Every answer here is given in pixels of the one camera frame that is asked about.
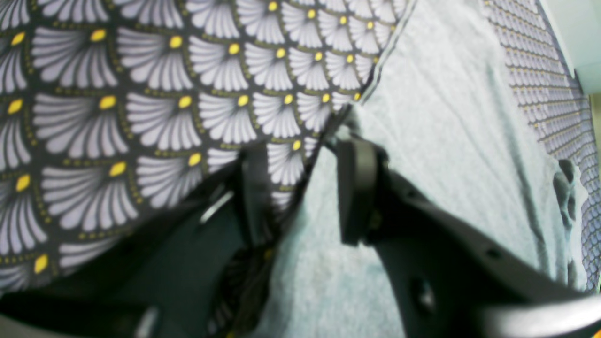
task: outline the gray fabric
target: gray fabric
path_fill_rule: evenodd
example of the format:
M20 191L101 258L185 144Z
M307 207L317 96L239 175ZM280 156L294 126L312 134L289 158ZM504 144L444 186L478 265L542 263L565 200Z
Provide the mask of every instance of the gray fabric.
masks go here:
M570 241L580 242L580 219L564 224L555 193L561 203L574 196L580 210L587 196L578 169L569 180L539 147L507 85L503 57L477 0L419 0L379 85L355 107L363 136L383 145L392 167L440 207L583 289L581 261L570 252ZM555 187L554 179L561 181ZM340 244L337 198L336 160L322 150L250 337L403 336L374 251Z

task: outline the patterned fabric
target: patterned fabric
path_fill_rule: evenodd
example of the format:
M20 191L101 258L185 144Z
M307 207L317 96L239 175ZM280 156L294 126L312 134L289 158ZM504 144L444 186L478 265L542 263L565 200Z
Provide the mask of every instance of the patterned fabric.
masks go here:
M582 206L582 255L594 290L601 267L599 163L588 99L570 76L557 39L538 0L482 2L510 72L510 86L545 150L571 159L589 193Z
M406 6L0 2L0 292L76 271L249 144L286 212Z

